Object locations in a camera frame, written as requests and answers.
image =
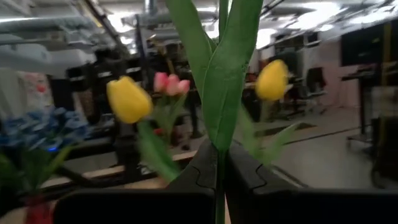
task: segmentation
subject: tulip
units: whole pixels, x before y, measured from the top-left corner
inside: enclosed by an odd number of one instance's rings
[[[171,74],[167,80],[166,94],[169,96],[175,96],[179,93],[178,84],[180,79],[178,76]]]
[[[110,81],[106,90],[113,113],[124,123],[135,123],[152,112],[150,96],[130,77]]]
[[[178,91],[179,91],[181,94],[186,94],[186,93],[188,93],[189,88],[190,88],[190,81],[189,81],[189,80],[181,80],[181,81],[178,83]]]
[[[154,90],[156,92],[162,92],[167,86],[167,74],[165,72],[157,72],[154,80]]]
[[[287,86],[286,64],[281,60],[269,63],[257,78],[255,90],[257,96],[263,100],[279,100],[285,94]]]

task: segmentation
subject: vase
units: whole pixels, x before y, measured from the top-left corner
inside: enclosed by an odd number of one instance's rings
[[[43,196],[30,196],[26,206],[25,224],[52,224],[51,206]]]

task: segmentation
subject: floor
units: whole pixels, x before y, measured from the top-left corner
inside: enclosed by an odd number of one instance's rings
[[[260,129],[286,126],[295,122],[306,122],[316,125],[297,131],[291,141],[297,141],[285,146],[281,157],[274,165],[285,170],[292,176],[310,187],[331,189],[368,189],[372,188],[369,178],[371,163],[356,149],[361,145],[354,144],[352,150],[346,148],[346,137],[357,134],[359,129],[358,110],[352,108],[329,109],[325,114],[308,114],[298,116],[291,121],[275,121],[267,124],[256,124]],[[194,139],[190,150],[197,150],[206,138]],[[240,139],[237,127],[236,140]],[[272,140],[265,137],[263,145]],[[172,149],[172,154],[180,154],[179,148]],[[116,162],[114,153],[91,156],[67,161],[66,166],[78,172],[89,172],[104,169]]]

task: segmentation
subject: wall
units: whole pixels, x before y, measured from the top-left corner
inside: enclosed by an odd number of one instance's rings
[[[341,82],[341,77],[354,73],[357,66],[340,66],[340,39],[322,42],[317,47],[303,49],[303,74],[309,68],[322,67],[326,80],[325,90],[328,94],[322,97],[325,105],[357,107],[358,84],[356,80]]]
[[[19,40],[11,34],[1,34],[0,40]],[[39,44],[0,45],[0,67],[24,72],[52,71],[52,57],[45,47]]]

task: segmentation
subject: tulip leaf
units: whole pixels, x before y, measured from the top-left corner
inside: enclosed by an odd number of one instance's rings
[[[228,150],[232,141],[261,6],[262,0],[233,1],[224,37],[208,64],[202,110],[209,138],[218,150]]]
[[[219,6],[219,20],[218,20],[218,34],[219,34],[219,40],[223,38],[223,34],[225,31],[226,27],[226,22],[228,19],[228,3],[229,0],[220,0],[220,6]]]
[[[209,44],[210,44],[211,53],[213,53],[213,52],[216,50],[217,45],[216,45],[216,43],[214,43],[214,40],[212,40],[212,39],[209,37],[209,35],[206,34],[206,36],[207,36],[207,39],[208,39]]]
[[[261,142],[260,139],[256,137],[256,130],[254,128],[253,120],[250,117],[250,114],[244,107],[241,105],[239,111],[239,124],[242,128],[242,145],[243,148],[249,151],[250,155],[252,155],[255,159],[260,159],[260,148]]]
[[[181,113],[181,109],[184,106],[186,98],[187,98],[187,94],[179,96],[178,100],[172,105],[172,108],[170,110],[170,114],[169,114],[169,117],[168,117],[169,125],[170,125],[169,126],[170,131],[173,129],[175,120],[178,118],[178,116]]]
[[[45,169],[45,174],[42,179],[43,182],[48,180],[51,175],[63,164],[65,159],[67,159],[69,153],[73,150],[73,147],[67,146],[59,150],[58,154],[50,162],[49,166]]]
[[[298,128],[300,123],[293,124],[272,138],[271,144],[265,148],[262,152],[261,162],[263,165],[270,165],[272,161],[277,159],[282,152],[282,147],[290,139],[293,132]]]
[[[0,182],[3,186],[22,187],[17,168],[4,154],[0,154]]]
[[[184,44],[200,98],[207,65],[213,54],[210,38],[205,34],[198,11],[191,0],[166,0],[173,24]]]
[[[166,181],[173,181],[180,174],[180,171],[178,165],[167,153],[165,142],[154,134],[147,121],[139,122],[137,127],[139,130],[139,150],[143,160]]]

